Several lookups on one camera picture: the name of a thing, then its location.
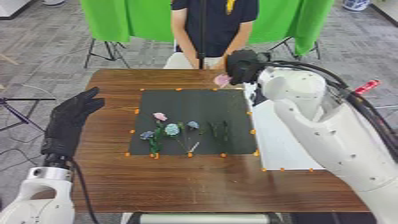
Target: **black glove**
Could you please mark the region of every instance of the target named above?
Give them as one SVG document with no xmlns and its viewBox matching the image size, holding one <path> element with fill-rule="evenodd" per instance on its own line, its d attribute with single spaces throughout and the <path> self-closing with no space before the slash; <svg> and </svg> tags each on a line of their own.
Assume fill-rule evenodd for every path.
<svg viewBox="0 0 398 224">
<path fill-rule="evenodd" d="M 104 105 L 104 99 L 92 99 L 97 92 L 99 89 L 94 87 L 55 107 L 40 154 L 55 154 L 72 158 L 87 117 Z"/>
<path fill-rule="evenodd" d="M 257 81 L 257 72 L 264 69 L 264 65 L 257 59 L 252 50 L 234 51 L 227 56 L 225 70 L 231 77 L 231 85 L 254 83 Z"/>
</svg>

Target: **green backdrop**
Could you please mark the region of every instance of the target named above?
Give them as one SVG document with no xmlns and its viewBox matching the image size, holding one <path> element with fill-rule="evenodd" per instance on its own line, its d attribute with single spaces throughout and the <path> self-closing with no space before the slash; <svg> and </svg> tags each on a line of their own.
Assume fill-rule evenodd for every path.
<svg viewBox="0 0 398 224">
<path fill-rule="evenodd" d="M 259 17 L 248 43 L 294 38 L 294 53 L 303 55 L 326 19 L 334 0 L 259 0 Z M 92 37 L 129 42 L 129 37 L 172 42 L 170 0 L 81 0 Z"/>
</svg>

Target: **flower stem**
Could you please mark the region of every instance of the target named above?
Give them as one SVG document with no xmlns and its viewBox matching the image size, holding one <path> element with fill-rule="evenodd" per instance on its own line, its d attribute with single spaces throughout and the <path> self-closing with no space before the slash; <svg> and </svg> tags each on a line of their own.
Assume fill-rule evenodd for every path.
<svg viewBox="0 0 398 224">
<path fill-rule="evenodd" d="M 179 143 L 179 145 L 181 145 L 183 151 L 186 152 L 186 150 L 184 150 L 184 146 L 183 146 L 183 142 L 179 141 L 177 138 L 175 138 L 175 141 L 177 141 L 177 143 Z"/>
</svg>

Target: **black stand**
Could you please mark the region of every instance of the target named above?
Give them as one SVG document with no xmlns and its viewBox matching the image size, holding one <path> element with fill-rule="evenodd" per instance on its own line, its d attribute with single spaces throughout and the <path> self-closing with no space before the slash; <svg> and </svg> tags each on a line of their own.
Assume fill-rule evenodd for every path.
<svg viewBox="0 0 398 224">
<path fill-rule="evenodd" d="M 3 108 L 8 110 L 10 114 L 19 119 L 17 123 L 14 123 L 12 125 L 8 125 L 3 128 L 0 128 L 0 132 L 5 131 L 7 129 L 14 128 L 21 124 L 30 124 L 35 127 L 35 129 L 44 132 L 44 129 L 40 128 L 40 126 L 30 120 L 30 116 L 32 116 L 32 113 L 33 113 L 33 109 L 35 109 L 35 107 L 39 105 L 39 102 L 40 101 L 49 101 L 49 100 L 55 100 L 55 99 L 47 99 L 47 98 L 35 98 L 35 99 L 26 99 L 26 98 L 7 99 L 7 98 L 0 98 L 0 106 L 3 106 Z M 33 106 L 32 106 L 32 108 L 28 110 L 26 116 L 21 114 L 21 112 L 16 110 L 16 108 L 8 105 L 8 103 L 7 103 L 8 101 L 33 101 Z"/>
<path fill-rule="evenodd" d="M 95 39 L 92 38 L 90 48 L 88 48 L 88 54 L 87 54 L 85 63 L 83 63 L 83 68 L 87 68 L 87 66 L 88 66 L 90 56 L 95 56 L 95 57 L 103 58 L 108 61 L 115 61 L 115 60 L 120 59 L 126 67 L 129 68 L 127 63 L 126 63 L 126 60 L 124 60 L 122 55 L 120 55 L 120 52 L 117 50 L 117 46 L 120 46 L 122 48 L 126 48 L 122 46 L 122 44 L 119 42 L 113 43 L 113 42 L 104 41 L 104 47 L 106 47 L 106 51 L 108 51 L 108 57 L 104 57 L 104 56 L 101 56 L 101 55 L 97 55 L 97 54 L 92 53 L 94 44 L 95 44 Z"/>
<path fill-rule="evenodd" d="M 287 38 L 282 40 L 282 42 L 270 48 L 268 51 L 273 51 L 275 48 L 277 48 L 280 45 L 284 45 L 286 48 L 287 48 L 291 57 L 293 57 L 296 60 L 300 60 L 300 59 L 302 59 L 302 56 L 298 56 L 298 55 L 294 54 L 294 51 L 293 51 L 293 49 L 289 48 L 289 45 L 287 45 L 287 41 L 289 41 L 291 39 L 293 39 L 293 37 L 287 37 Z M 316 56 L 318 56 L 318 60 L 319 60 L 321 57 L 319 57 L 319 45 L 318 45 L 318 41 L 314 41 L 314 48 L 312 48 L 310 51 L 316 51 Z"/>
<path fill-rule="evenodd" d="M 199 69 L 204 69 L 204 58 L 206 58 L 206 0 L 200 0 L 200 43 L 199 43 L 199 52 L 197 52 L 197 58 L 199 58 Z"/>
</svg>

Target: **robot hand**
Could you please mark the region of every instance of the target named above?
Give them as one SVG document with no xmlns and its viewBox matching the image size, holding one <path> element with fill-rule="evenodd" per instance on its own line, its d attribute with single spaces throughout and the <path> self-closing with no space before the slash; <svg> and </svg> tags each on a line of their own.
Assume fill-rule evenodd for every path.
<svg viewBox="0 0 398 224">
<path fill-rule="evenodd" d="M 94 99 L 97 92 L 95 87 L 53 109 L 40 154 L 72 158 L 87 117 L 104 105 L 104 99 Z"/>
</svg>

